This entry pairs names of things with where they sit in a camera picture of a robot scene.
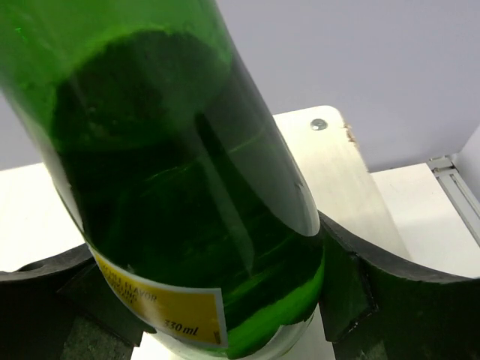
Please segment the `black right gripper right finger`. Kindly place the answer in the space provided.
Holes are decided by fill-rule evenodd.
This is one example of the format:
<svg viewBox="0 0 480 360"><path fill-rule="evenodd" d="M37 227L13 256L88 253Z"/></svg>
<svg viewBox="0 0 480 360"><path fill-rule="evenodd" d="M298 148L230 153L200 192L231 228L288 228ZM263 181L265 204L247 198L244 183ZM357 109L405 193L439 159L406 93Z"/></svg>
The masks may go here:
<svg viewBox="0 0 480 360"><path fill-rule="evenodd" d="M479 279L410 262L319 219L319 307L336 359L479 358Z"/></svg>

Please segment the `green glass bottle tall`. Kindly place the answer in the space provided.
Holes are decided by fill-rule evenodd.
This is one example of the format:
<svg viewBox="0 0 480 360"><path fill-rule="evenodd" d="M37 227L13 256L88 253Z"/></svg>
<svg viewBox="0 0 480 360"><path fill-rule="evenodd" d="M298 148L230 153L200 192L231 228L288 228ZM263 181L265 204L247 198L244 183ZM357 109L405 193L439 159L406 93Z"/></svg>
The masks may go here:
<svg viewBox="0 0 480 360"><path fill-rule="evenodd" d="M320 217L215 1L3 1L1 92L161 343L294 346L322 287Z"/></svg>

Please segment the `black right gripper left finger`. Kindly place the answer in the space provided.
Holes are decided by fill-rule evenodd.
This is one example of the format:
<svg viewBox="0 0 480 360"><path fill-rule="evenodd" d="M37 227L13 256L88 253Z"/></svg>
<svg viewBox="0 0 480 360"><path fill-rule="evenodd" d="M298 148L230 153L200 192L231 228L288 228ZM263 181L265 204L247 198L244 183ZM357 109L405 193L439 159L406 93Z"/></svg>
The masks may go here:
<svg viewBox="0 0 480 360"><path fill-rule="evenodd" d="M84 244L1 273L2 359L130 359L144 333Z"/></svg>

